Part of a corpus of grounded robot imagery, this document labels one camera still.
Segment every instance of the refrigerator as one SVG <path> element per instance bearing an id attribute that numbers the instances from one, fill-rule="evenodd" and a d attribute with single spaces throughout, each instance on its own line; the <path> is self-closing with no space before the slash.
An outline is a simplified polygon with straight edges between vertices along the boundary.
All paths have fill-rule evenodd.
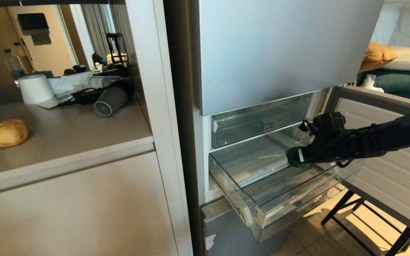
<path id="1" fill-rule="evenodd" d="M 298 169 L 285 152 L 356 80 L 382 4 L 164 1 L 195 255 L 271 255 L 358 172 L 358 161 Z"/>

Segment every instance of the gray countertop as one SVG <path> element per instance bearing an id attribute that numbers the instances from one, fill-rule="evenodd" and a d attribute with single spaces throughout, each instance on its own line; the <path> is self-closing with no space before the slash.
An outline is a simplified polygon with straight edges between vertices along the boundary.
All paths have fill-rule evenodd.
<path id="1" fill-rule="evenodd" d="M 93 150 L 93 157 L 97 157 L 100 151 L 96 149 L 105 148 L 102 154 L 109 154 L 112 147 L 122 150 L 153 144 L 151 131 L 136 99 L 108 118 L 96 115 L 91 104 L 50 110 L 22 102 L 0 105 L 0 122 L 7 118 L 25 120 L 31 134 L 18 146 L 0 148 L 0 173 L 33 165 L 39 169 L 42 168 L 39 163 L 55 159 L 62 159 L 60 162 L 80 160 L 80 154 Z"/>

